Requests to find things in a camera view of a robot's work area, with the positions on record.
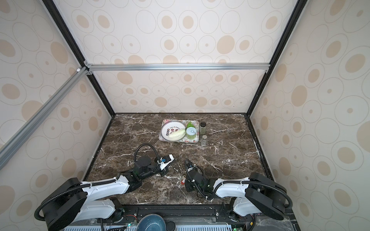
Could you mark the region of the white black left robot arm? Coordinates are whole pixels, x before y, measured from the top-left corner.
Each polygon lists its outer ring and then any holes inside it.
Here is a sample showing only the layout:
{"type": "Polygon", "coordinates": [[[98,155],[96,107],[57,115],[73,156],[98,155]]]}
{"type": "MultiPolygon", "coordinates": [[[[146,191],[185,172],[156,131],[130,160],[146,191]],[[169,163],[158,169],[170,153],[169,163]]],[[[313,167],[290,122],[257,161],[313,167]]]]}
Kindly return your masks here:
{"type": "Polygon", "coordinates": [[[164,177],[169,171],[168,166],[174,161],[172,154],[160,157],[152,144],[140,145],[144,146],[154,152],[154,160],[150,157],[138,158],[134,153],[134,167],[111,179],[81,182],[77,178],[70,178],[41,202],[34,212],[34,218],[44,221],[49,231],[62,230],[80,220],[122,219],[122,205],[112,196],[133,192],[142,186],[143,180],[157,174],[164,177]]]}

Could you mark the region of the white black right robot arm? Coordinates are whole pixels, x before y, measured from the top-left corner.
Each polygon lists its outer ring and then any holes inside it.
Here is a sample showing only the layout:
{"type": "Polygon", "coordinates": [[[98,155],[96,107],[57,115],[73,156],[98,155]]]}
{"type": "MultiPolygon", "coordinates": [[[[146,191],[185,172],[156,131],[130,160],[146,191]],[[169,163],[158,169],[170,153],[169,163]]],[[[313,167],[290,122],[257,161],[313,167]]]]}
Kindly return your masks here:
{"type": "Polygon", "coordinates": [[[187,168],[184,185],[188,192],[196,190],[204,199],[232,198],[229,216],[245,217],[249,214],[262,213],[275,220],[283,220],[285,211],[293,206],[287,190],[259,174],[238,180],[207,178],[198,171],[198,167],[187,168]]]}

